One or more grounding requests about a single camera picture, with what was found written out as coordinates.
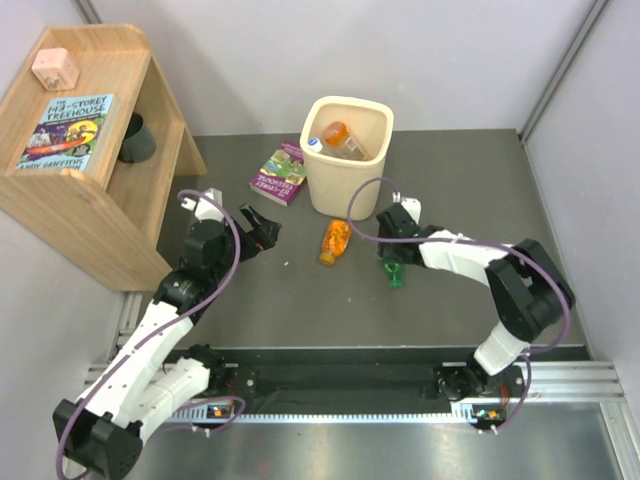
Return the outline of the orange bottle white cap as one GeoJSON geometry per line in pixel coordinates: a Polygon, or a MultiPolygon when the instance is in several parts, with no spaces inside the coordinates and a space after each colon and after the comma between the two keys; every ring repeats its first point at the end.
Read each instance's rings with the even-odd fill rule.
{"type": "Polygon", "coordinates": [[[335,121],[322,130],[322,152],[328,156],[350,161],[369,161],[372,157],[344,122],[335,121]]]}

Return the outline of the small orange bottle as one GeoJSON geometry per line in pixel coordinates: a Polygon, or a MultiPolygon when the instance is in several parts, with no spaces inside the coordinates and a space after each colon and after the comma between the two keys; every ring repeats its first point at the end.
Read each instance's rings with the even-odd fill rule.
{"type": "Polygon", "coordinates": [[[350,225],[344,220],[332,220],[324,235],[319,261],[326,266],[332,266],[342,256],[352,235],[350,225]]]}

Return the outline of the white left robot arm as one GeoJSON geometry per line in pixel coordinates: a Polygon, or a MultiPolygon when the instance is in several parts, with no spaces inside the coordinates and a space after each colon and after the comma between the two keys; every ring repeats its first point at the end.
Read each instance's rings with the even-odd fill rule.
{"type": "Polygon", "coordinates": [[[113,362],[76,401],[53,413],[56,471],[71,460],[106,479],[123,479],[152,435],[199,394],[216,396],[227,374],[219,356],[192,347],[159,381],[153,379],[174,346],[226,288],[238,265],[276,245],[281,225],[241,206],[248,231],[214,200],[184,203],[196,221],[178,266],[160,283],[142,320],[113,362]]]}

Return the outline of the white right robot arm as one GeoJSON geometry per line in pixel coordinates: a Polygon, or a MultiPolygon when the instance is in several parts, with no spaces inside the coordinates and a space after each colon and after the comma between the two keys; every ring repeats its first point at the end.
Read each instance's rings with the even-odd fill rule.
{"type": "Polygon", "coordinates": [[[502,385],[504,371],[541,333],[570,317],[574,292],[539,242],[489,245],[442,227],[422,228],[401,203],[376,219],[382,260],[447,271],[490,290],[497,324],[464,366],[435,372],[445,398],[458,401],[492,394],[502,385]]]}

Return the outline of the green plastic bottle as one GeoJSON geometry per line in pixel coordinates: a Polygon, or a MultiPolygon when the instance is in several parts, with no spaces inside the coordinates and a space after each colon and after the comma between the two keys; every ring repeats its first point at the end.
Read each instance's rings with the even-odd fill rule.
{"type": "Polygon", "coordinates": [[[406,265],[393,261],[383,261],[382,266],[387,276],[389,286],[394,289],[402,288],[404,286],[406,265]]]}

